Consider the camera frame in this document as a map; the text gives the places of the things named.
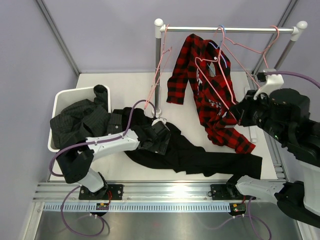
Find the reflective floor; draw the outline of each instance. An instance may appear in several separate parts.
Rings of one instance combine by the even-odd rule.
[[[253,203],[251,214],[265,221],[271,229],[273,240],[301,240],[296,221],[285,216],[276,205]],[[83,213],[65,213],[65,219],[76,231],[91,235],[99,232],[101,222],[92,217],[82,218]],[[95,240],[255,240],[258,239],[249,218],[233,219],[217,230],[230,218],[228,213],[107,213],[108,222]],[[261,237],[269,239],[267,229],[254,221]],[[59,212],[42,214],[36,240],[82,240],[88,239],[65,229]]]

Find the clothing rack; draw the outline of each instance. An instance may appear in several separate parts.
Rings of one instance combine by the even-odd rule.
[[[161,38],[162,33],[166,30],[166,25],[164,21],[160,18],[157,18],[154,21],[155,26],[155,71],[157,72],[157,67],[161,58]],[[284,48],[281,56],[279,57],[274,68],[276,70],[284,62],[291,48],[301,36],[302,32],[307,28],[308,24],[306,21],[300,21],[296,26],[290,28],[280,27],[278,28],[280,34],[291,34],[291,38]],[[277,30],[273,27],[224,27],[226,33],[251,33],[251,34],[276,34]],[[198,33],[214,33],[217,31],[221,33],[222,30],[219,27],[192,27],[192,26],[168,26],[167,32],[198,32]],[[160,76],[160,69],[158,70],[155,79],[157,80]],[[155,86],[154,94],[154,104],[156,108],[156,115],[160,116],[162,111],[160,108],[160,82]]]

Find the black and red checkered shirt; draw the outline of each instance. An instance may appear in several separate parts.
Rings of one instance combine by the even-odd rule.
[[[233,148],[236,153],[251,153],[255,145],[233,128],[237,121],[228,112],[228,109],[196,67],[195,57],[216,60],[218,54],[219,48],[214,41],[203,40],[195,34],[188,36],[176,60],[172,77],[168,80],[168,98],[166,101],[182,105],[189,81],[200,124],[204,126],[205,131],[208,133],[209,140],[218,146],[226,145]],[[232,106],[231,94],[218,63],[214,63],[215,76],[213,77],[210,76],[210,68],[208,66],[210,62],[198,60],[197,64],[227,106]],[[223,52],[221,52],[220,64],[235,101],[236,96],[233,92],[230,77],[231,63]]]

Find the white bin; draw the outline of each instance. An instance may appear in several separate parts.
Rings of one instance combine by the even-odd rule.
[[[105,88],[108,92],[108,112],[111,113],[110,89],[107,86],[105,86]],[[63,109],[70,106],[71,104],[84,99],[93,101],[95,97],[96,95],[94,93],[94,86],[60,91],[55,95],[52,117],[59,115]],[[59,151],[59,149],[57,149],[54,145],[51,128],[49,133],[48,149],[53,153]]]

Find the black garment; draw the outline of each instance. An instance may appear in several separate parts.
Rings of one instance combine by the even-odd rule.
[[[108,91],[103,85],[93,88],[93,102],[84,99],[66,107],[50,120],[54,146],[61,148],[72,136],[78,140],[122,132],[121,115],[108,113]]]
[[[114,110],[122,114],[122,127],[128,124],[130,107]],[[133,111],[130,127],[151,124],[152,119],[144,115],[142,109]],[[215,173],[248,175],[260,179],[262,157],[240,153],[206,152],[203,147],[194,146],[181,135],[181,131],[172,123],[166,126],[171,131],[171,138],[165,155],[147,150],[126,151],[125,154],[134,162],[151,169],[173,169],[175,172],[186,171],[186,174],[203,173],[209,177]]]

